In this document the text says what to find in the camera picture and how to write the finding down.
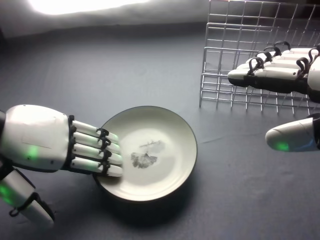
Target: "bright light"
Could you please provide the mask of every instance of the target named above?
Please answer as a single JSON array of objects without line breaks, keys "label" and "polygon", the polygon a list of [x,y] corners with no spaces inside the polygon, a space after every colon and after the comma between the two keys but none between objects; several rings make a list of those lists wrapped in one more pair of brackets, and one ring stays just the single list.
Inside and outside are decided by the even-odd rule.
[{"label": "bright light", "polygon": [[149,0],[28,0],[34,10],[49,15],[111,9]]}]

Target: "wire rack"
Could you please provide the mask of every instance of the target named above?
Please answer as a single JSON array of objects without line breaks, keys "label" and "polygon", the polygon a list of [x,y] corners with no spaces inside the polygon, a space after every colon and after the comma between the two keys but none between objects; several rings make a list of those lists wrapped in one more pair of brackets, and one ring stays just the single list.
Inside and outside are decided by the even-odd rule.
[{"label": "wire rack", "polygon": [[312,114],[319,110],[307,95],[270,92],[253,87],[234,86],[228,72],[276,41],[287,41],[293,48],[320,43],[320,5],[244,0],[210,0],[205,32],[199,106],[203,100],[292,109]]}]

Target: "metal dish rack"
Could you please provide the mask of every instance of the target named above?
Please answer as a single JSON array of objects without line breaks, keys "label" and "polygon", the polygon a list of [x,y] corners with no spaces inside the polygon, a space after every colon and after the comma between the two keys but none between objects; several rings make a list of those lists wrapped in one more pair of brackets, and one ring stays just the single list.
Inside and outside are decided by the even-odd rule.
[{"label": "metal dish rack", "polygon": [[261,111],[272,107],[279,113],[289,108],[294,115],[298,110],[305,114],[319,110],[320,105],[307,95],[234,86],[227,77],[238,64],[276,41],[287,41],[292,48],[319,44],[320,21],[315,17],[319,12],[320,5],[314,4],[210,0],[199,106],[203,100],[214,100],[216,104],[227,102],[231,108],[242,104],[246,110],[253,106],[259,106]]}]

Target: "plate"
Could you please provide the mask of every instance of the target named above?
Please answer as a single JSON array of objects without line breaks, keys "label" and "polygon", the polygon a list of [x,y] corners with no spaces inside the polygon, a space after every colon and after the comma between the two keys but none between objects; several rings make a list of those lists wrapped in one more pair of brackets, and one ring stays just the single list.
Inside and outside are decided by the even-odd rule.
[{"label": "plate", "polygon": [[188,123],[168,109],[130,108],[102,127],[120,139],[123,176],[99,176],[96,181],[121,199],[145,202],[162,198],[179,188],[195,166],[196,137]]}]

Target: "silver wire grid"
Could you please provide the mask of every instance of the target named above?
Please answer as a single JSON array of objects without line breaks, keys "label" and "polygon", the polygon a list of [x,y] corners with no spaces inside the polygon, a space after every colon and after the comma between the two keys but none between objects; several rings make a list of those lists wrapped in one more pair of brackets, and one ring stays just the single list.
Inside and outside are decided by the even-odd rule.
[{"label": "silver wire grid", "polygon": [[313,47],[320,43],[320,5],[244,0],[210,0],[205,32],[199,106],[203,100],[245,105],[304,110],[319,110],[307,95],[283,94],[234,86],[228,72],[277,41],[292,48]]}]

